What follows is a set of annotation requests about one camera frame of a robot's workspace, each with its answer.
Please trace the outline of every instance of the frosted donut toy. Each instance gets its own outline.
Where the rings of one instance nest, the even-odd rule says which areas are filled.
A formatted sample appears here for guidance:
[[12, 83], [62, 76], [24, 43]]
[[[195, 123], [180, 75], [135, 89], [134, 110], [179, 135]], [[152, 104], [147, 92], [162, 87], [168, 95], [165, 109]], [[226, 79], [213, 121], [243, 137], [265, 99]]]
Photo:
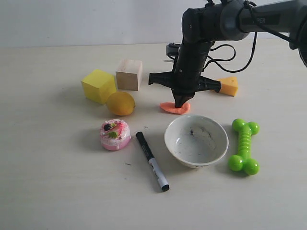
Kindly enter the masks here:
[[131, 140], [128, 124], [119, 119], [105, 121], [100, 127], [101, 145], [107, 150], [120, 150]]

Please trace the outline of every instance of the white table surface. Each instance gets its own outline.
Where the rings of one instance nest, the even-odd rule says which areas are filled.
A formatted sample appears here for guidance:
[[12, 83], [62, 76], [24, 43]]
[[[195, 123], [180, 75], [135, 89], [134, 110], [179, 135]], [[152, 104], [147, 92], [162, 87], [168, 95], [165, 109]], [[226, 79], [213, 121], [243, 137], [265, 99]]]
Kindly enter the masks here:
[[[237, 49], [228, 69], [248, 61], [252, 40]], [[231, 49], [213, 51], [228, 58]], [[143, 61], [141, 90], [130, 92], [134, 113], [124, 117], [133, 139], [123, 150], [100, 146], [99, 128], [115, 118], [87, 100], [80, 80], [94, 69], [115, 73], [122, 58]], [[211, 64], [204, 76], [235, 75], [235, 97], [199, 92], [190, 113], [222, 124], [227, 155], [189, 169], [167, 151], [166, 126], [178, 115], [159, 103], [173, 101], [169, 88], [148, 85], [150, 72], [170, 71], [165, 44], [0, 49], [1, 230], [302, 230], [307, 228], [307, 68], [298, 51], [280, 39], [258, 40], [243, 72]], [[260, 171], [242, 177], [228, 170], [236, 153], [235, 118], [257, 121], [252, 157]], [[161, 193], [135, 138], [142, 131], [170, 190]]]

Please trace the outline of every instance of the yellow lemon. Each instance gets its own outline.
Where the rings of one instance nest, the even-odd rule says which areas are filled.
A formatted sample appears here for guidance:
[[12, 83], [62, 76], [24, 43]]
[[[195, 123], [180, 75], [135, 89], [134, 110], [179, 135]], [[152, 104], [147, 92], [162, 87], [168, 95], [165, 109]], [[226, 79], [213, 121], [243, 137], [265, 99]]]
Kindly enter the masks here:
[[126, 116], [134, 111], [135, 101], [127, 92], [115, 92], [107, 99], [106, 106], [115, 115]]

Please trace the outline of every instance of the marker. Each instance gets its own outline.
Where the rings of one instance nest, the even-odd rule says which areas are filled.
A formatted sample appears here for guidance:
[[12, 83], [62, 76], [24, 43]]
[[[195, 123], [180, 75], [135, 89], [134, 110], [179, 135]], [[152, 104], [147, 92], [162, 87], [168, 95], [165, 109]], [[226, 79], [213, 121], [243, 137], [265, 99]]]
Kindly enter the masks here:
[[157, 161], [155, 160], [154, 155], [153, 155], [152, 151], [150, 150], [143, 133], [138, 132], [136, 134], [136, 138], [138, 139], [138, 141], [139, 141], [139, 143], [140, 143], [140, 145], [141, 145], [141, 147], [142, 147], [142, 149], [145, 153], [145, 156], [148, 160], [149, 165], [153, 169], [153, 172], [154, 172], [154, 174], [155, 174], [155, 176], [158, 180], [158, 183], [159, 183], [162, 191], [166, 192], [169, 189], [169, 184], [168, 184], [166, 178], [164, 177], [162, 171], [160, 170], [160, 167], [159, 167]]

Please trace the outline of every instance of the green dog bone toy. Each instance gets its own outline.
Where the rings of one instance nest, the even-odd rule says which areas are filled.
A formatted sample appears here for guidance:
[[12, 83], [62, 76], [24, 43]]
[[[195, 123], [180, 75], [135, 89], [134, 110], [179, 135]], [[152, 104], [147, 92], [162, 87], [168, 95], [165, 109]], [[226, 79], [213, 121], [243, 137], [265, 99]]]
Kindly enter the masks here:
[[239, 133], [238, 153], [228, 160], [228, 166], [232, 171], [243, 170], [248, 175], [255, 175], [259, 171], [259, 164], [251, 158], [251, 136], [259, 132], [259, 125], [256, 122], [245, 122], [243, 119], [236, 119], [232, 122], [232, 128]]

